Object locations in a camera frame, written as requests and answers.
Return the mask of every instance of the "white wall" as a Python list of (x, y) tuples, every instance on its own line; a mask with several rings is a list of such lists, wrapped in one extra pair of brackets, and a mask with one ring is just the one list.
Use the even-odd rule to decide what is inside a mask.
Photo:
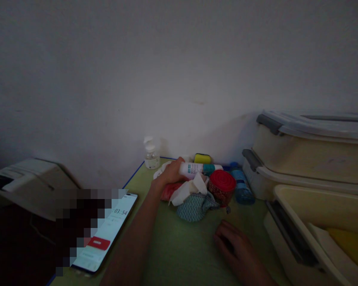
[(0, 168), (122, 187), (144, 135), (241, 162), (263, 108), (358, 112), (358, 1), (37, 2), (0, 0)]

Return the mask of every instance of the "beige plastic container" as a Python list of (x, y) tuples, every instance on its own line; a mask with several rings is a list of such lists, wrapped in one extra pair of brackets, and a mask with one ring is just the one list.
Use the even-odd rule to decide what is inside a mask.
[[(287, 185), (276, 186), (274, 194), (289, 223), (285, 226), (283, 222), (287, 220), (273, 216), (273, 210), (270, 210), (264, 225), (293, 285), (351, 285), (305, 224), (310, 222), (320, 228), (333, 227), (358, 233), (358, 196)], [(293, 228), (299, 233), (298, 239), (294, 239), (297, 235)], [(311, 263), (313, 266), (299, 263), (300, 247), (296, 245), (302, 245), (302, 240), (309, 248), (305, 253), (316, 259), (316, 263)]]
[(264, 111), (252, 149), (276, 173), (358, 184), (358, 115), (315, 114)]
[(358, 195), (358, 184), (340, 183), (300, 176), (279, 174), (269, 170), (252, 150), (244, 149), (243, 172), (251, 191), (257, 199), (273, 200), (273, 189), (280, 184), (322, 189), (338, 193)]

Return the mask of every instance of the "green tablecloth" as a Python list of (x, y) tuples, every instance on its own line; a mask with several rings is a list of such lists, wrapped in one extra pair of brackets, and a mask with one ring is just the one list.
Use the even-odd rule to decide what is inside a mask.
[[(162, 164), (167, 161), (167, 159), (161, 159)], [(139, 200), (121, 236), (141, 206), (155, 171), (148, 170), (143, 165), (126, 185), (125, 188), (130, 192), (139, 194)], [(243, 206), (233, 198), (230, 207), (232, 210), (230, 214), (227, 214), (225, 209), (208, 211), (203, 220), (190, 223), (176, 215), (176, 207), (168, 206), (167, 202), (161, 202), (142, 284), (239, 285), (212, 239), (218, 224), (225, 219), (243, 230), (249, 237), (261, 261), (277, 283), (291, 285), (263, 225), (267, 212), (264, 202), (257, 200), (252, 206)], [(67, 267), (64, 269), (64, 276), (56, 277), (51, 285), (98, 285), (115, 248), (116, 245), (108, 254), (105, 267), (100, 268), (96, 275), (85, 277)]]

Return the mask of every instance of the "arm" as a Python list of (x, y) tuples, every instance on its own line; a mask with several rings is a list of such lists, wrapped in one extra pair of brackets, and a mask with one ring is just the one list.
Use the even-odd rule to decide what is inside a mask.
[(100, 286), (139, 285), (158, 212), (160, 196), (166, 184), (185, 180), (183, 176), (179, 175), (179, 167), (182, 162), (184, 160), (180, 157), (168, 165), (164, 172), (152, 181), (142, 206), (117, 246)]
[(240, 283), (243, 285), (277, 285), (261, 263), (248, 237), (242, 231), (222, 220), (214, 234), (214, 240)]

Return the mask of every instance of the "smartphone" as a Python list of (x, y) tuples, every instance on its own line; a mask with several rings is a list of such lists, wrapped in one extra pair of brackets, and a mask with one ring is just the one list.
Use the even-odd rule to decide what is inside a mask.
[(105, 222), (100, 226), (95, 236), (92, 237), (88, 245), (77, 256), (72, 267), (84, 270), (90, 274), (97, 272), (128, 218), (137, 198), (137, 194), (126, 193), (122, 199), (118, 200), (117, 207), (112, 209), (111, 214), (105, 219)]

